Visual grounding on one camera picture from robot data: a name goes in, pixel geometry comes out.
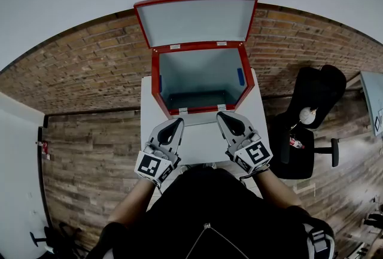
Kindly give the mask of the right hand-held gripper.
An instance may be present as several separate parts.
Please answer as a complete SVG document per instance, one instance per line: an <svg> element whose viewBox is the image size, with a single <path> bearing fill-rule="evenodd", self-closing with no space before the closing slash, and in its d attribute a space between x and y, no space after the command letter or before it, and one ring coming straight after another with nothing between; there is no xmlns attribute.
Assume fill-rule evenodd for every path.
<svg viewBox="0 0 383 259"><path fill-rule="evenodd" d="M247 174L254 174L268 164L273 157L253 125L243 115L220 111L216 116L218 126L228 143L229 159Z"/></svg>

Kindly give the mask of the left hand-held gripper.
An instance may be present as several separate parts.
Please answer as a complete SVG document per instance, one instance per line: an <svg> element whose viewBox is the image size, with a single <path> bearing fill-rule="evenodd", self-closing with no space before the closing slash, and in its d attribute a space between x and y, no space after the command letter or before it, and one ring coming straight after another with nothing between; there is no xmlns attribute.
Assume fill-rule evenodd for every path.
<svg viewBox="0 0 383 259"><path fill-rule="evenodd" d="M167 145L168 148L177 149L183 135L184 120L173 118L156 126L150 136L149 143L143 151L138 153L134 172L160 187L164 180L175 170L181 161L177 153L159 149Z"/></svg>

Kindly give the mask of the red fire extinguisher box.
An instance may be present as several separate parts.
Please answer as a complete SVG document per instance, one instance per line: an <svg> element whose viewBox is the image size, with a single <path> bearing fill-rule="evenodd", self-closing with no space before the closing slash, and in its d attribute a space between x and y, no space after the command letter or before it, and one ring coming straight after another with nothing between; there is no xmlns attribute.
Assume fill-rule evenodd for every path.
<svg viewBox="0 0 383 259"><path fill-rule="evenodd" d="M245 85L239 85L242 68ZM168 118L187 126L212 123L234 111L255 86L243 42L174 44L152 49L151 93ZM159 75L162 92L159 92Z"/></svg>

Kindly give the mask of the person's right forearm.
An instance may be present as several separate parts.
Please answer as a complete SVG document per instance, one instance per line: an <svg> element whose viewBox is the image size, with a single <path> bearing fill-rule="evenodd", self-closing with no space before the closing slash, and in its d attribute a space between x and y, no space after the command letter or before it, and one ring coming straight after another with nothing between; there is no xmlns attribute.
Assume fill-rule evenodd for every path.
<svg viewBox="0 0 383 259"><path fill-rule="evenodd" d="M257 172L253 175L253 180L265 201L284 209L302 205L298 195L271 170L267 169L263 172Z"/></svg>

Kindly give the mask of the person's left forearm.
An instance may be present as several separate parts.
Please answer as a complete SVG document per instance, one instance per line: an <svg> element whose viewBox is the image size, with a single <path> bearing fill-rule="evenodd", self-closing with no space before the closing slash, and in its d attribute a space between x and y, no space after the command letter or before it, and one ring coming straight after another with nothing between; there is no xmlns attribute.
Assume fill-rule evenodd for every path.
<svg viewBox="0 0 383 259"><path fill-rule="evenodd" d="M134 225L146 213L155 188L155 184L150 180L140 179L114 208L108 222L123 224L126 227Z"/></svg>

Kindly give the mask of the white square table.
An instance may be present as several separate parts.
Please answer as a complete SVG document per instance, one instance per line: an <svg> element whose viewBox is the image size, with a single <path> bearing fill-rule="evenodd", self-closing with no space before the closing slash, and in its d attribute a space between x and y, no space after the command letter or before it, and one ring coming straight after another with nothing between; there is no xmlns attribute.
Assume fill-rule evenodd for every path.
<svg viewBox="0 0 383 259"><path fill-rule="evenodd" d="M251 70L255 86L245 100L236 109L236 113L250 120L253 127L258 131L266 148L269 148L268 129L265 112L260 94L255 70ZM168 118L155 101L151 93L151 77L143 77L141 80L141 147L149 139L152 130ZM178 154L181 157L180 164L196 164L215 162L234 174L236 178L245 172L225 155L228 143L223 139L218 125L212 123L185 126Z"/></svg>

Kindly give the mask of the white round lamp gold stem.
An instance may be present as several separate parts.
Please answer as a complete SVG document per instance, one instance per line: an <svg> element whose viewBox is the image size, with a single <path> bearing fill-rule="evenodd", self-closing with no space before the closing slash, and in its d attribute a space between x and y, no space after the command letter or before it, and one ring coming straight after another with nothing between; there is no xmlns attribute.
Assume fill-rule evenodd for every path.
<svg viewBox="0 0 383 259"><path fill-rule="evenodd" d="M294 128L299 127L301 125L307 126L312 124L315 121L316 114L317 114L316 108L304 107L299 112L298 122L290 127L290 131L292 131Z"/></svg>

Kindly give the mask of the person's black shirt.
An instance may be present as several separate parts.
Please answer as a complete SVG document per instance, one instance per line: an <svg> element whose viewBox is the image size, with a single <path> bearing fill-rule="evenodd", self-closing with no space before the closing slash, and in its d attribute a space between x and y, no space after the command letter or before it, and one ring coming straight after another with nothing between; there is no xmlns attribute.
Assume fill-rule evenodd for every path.
<svg viewBox="0 0 383 259"><path fill-rule="evenodd" d="M335 236L224 169L190 169L131 227L108 223L87 259L333 259Z"/></svg>

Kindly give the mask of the black office chair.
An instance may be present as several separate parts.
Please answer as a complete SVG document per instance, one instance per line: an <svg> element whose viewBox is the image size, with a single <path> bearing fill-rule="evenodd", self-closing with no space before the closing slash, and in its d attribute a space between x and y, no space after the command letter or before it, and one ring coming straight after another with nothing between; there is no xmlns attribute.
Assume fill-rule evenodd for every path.
<svg viewBox="0 0 383 259"><path fill-rule="evenodd" d="M316 148L314 129L324 121L326 115L345 93L346 78L332 65L321 69L300 68L294 92L287 110L271 119L269 143L273 153L271 171L281 179L308 179L314 170L315 154L330 154L332 166L339 164L338 140L332 138L329 147ZM290 127L299 120L304 107L317 109L315 121L307 126ZM304 149L290 146L290 137L299 140Z"/></svg>

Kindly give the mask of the grey desk with wooden legs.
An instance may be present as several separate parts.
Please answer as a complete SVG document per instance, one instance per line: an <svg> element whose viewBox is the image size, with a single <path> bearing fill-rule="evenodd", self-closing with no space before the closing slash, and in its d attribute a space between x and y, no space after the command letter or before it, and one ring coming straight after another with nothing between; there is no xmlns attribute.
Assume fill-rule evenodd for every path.
<svg viewBox="0 0 383 259"><path fill-rule="evenodd" d="M375 135L375 117L378 115L383 117L383 74L361 71L354 78L347 81L346 88L349 89L358 83L361 83L361 89L366 98L372 131Z"/></svg>

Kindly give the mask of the black swivel chair with bag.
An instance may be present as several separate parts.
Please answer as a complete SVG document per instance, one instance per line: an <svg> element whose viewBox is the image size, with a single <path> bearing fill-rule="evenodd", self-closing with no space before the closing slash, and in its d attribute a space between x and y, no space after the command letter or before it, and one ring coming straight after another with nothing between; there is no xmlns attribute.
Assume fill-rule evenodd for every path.
<svg viewBox="0 0 383 259"><path fill-rule="evenodd" d="M77 243L77 236L81 233L80 228L72 228L65 222L59 223L59 231L51 227L44 227L45 237L36 238L32 232L30 237L36 247L39 243L45 242L45 254L48 259L85 259L90 252L85 247Z"/></svg>

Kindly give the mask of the red and white wall fixture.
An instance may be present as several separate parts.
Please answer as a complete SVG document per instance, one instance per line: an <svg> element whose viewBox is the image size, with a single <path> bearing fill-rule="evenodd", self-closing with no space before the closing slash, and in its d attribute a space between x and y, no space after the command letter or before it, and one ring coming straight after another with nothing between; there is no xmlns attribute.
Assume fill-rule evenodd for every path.
<svg viewBox="0 0 383 259"><path fill-rule="evenodd" d="M48 152L47 141L36 141L35 144L41 149L41 157L46 160L50 160L50 154Z"/></svg>

